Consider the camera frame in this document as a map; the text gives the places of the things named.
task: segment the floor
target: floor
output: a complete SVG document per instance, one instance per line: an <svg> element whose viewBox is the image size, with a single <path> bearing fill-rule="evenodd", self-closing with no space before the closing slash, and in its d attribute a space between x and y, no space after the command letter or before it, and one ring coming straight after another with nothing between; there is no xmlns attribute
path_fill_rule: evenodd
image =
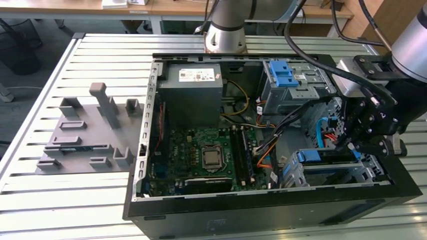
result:
<svg viewBox="0 0 427 240"><path fill-rule="evenodd" d="M117 20L65 20L65 29L59 29L52 19L32 20L32 23L43 41L43 46L35 50L41 68L31 75L19 76L0 62L0 83L7 88L44 87L73 33L125 33L125 28ZM143 27L139 28L139 32L148 33ZM11 88L9 91L15 95L13 102L0 101L0 141L12 141L40 93L40 89L36 88ZM0 144L0 158L7 147Z"/></svg>

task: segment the yellow wire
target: yellow wire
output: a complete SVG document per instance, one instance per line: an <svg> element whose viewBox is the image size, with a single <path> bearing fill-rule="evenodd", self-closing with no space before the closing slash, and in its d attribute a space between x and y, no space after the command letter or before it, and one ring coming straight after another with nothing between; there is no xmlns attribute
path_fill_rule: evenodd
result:
<svg viewBox="0 0 427 240"><path fill-rule="evenodd" d="M237 84L235 81L228 80L228 82L231 82L231 83L240 89L240 91L243 92L244 97L245 97L245 106L244 106L244 108L243 108L240 111L231 112L231 113L221 113L221 114L220 114L221 116L239 115L240 113L243 113L243 112L248 109L248 106L249 106L249 97L248 97L247 92L243 90L243 88L239 86L239 84Z"/></svg>

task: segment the aluminum workbench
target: aluminum workbench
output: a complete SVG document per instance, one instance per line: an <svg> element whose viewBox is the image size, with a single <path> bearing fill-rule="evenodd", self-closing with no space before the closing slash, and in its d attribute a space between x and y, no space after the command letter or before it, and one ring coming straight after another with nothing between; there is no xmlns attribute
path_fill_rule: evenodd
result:
<svg viewBox="0 0 427 240"><path fill-rule="evenodd" d="M373 53L339 39L295 37L308 53L341 57ZM249 53L291 54L281 37L248 36ZM56 127L63 97L77 96L95 104L92 82L104 82L116 103L128 97L145 102L152 53L201 53L199 35L87 34L75 38L53 70L13 142L0 161L0 239L120 239L144 240L131 221L121 219L128 173L35 175ZM404 166L423 196L385 207L344 225L227 235L263 239L427 239L427 122L418 119L402 136L408 156Z"/></svg>

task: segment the wooden desk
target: wooden desk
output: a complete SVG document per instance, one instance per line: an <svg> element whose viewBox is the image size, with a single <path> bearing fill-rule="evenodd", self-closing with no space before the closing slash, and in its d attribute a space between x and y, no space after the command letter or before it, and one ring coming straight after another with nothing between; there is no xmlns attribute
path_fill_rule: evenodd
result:
<svg viewBox="0 0 427 240"><path fill-rule="evenodd" d="M329 9L316 6L304 6L303 9L307 24L332 24ZM101 0L0 0L0 18L149 20L153 34L161 34L161 21L203 21L204 13L204 0L149 0L147 5L129 4L128 8L117 9L101 9ZM339 27L343 29L353 14L343 7L336 15ZM328 37L337 37L333 27Z"/></svg>
<svg viewBox="0 0 427 240"><path fill-rule="evenodd" d="M329 8L319 8L317 6L303 7L307 24L328 24L332 25L332 12ZM204 0L153 0L151 14L161 16L160 20L165 21L203 21L205 14ZM337 25L344 28L347 20L353 17L352 12L344 6L341 11L336 12ZM303 18L299 16L295 23L300 23ZM247 22L271 23L265 20L247 20ZM285 23L287 21L275 21L275 23ZM333 26L328 32L328 37L337 37Z"/></svg>
<svg viewBox="0 0 427 240"><path fill-rule="evenodd" d="M0 0L0 12L43 14L103 14L129 15L129 11L151 13L153 0L148 5L128 5L128 8L103 9L101 0Z"/></svg>
<svg viewBox="0 0 427 240"><path fill-rule="evenodd" d="M151 14L204 16L205 5L204 0L153 0ZM328 8L304 6L303 9L307 18L332 18L331 9ZM351 19L352 17L353 14L345 6L341 8L341 11L336 12L336 18L339 19Z"/></svg>

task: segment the connector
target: connector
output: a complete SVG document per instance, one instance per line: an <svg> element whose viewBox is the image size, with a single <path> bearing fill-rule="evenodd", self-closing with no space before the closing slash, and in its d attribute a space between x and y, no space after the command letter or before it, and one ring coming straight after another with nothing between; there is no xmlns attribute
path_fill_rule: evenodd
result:
<svg viewBox="0 0 427 240"><path fill-rule="evenodd" d="M336 116L331 116L328 119L327 119L327 126L332 129L335 129L337 126L339 126L339 119Z"/></svg>

